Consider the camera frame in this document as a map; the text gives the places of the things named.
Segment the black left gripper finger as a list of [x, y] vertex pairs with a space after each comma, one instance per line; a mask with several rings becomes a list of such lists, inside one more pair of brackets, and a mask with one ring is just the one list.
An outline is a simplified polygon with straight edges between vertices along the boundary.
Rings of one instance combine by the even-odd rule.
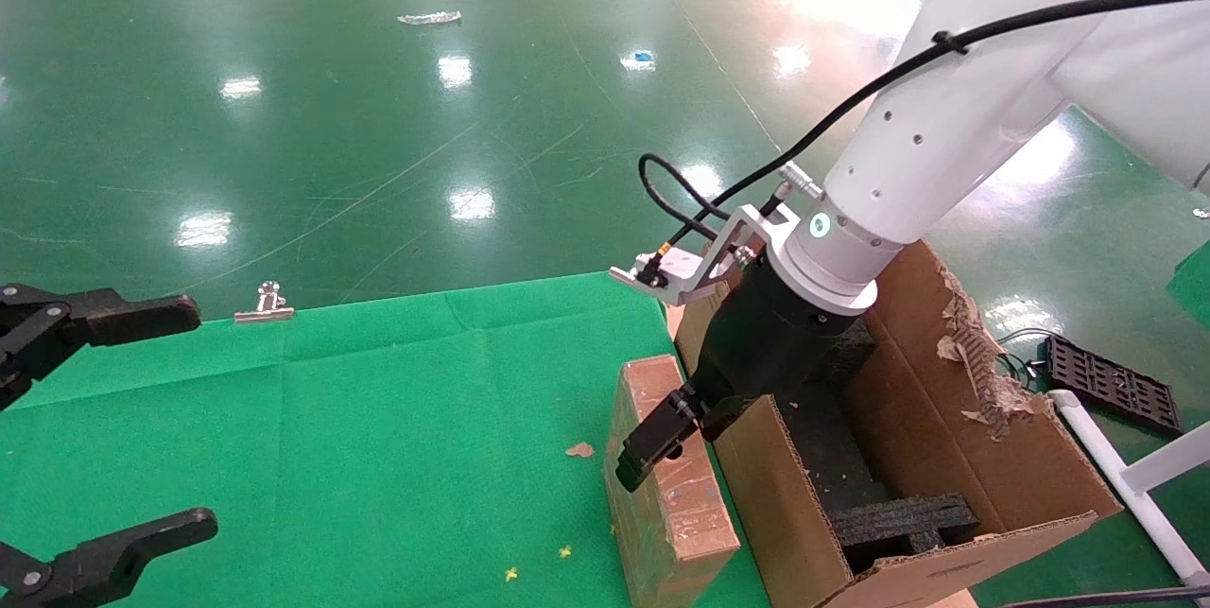
[[113, 288], [53, 293], [2, 285], [1, 409], [86, 346], [106, 348], [198, 328], [198, 303], [189, 296], [126, 302]]
[[102, 607], [125, 600], [146, 564], [217, 537], [217, 514], [189, 509], [79, 543], [44, 562], [1, 544], [2, 607]]

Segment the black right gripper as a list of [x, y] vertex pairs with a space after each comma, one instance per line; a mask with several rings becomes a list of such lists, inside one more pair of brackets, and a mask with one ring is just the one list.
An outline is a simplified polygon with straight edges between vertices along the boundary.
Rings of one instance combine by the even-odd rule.
[[859, 316], [805, 302], [771, 268], [747, 268], [711, 316], [695, 369], [695, 390], [678, 388], [622, 442], [616, 475], [634, 493], [653, 466], [682, 455], [697, 435], [718, 440], [753, 402], [807, 383], [841, 382], [866, 359]]

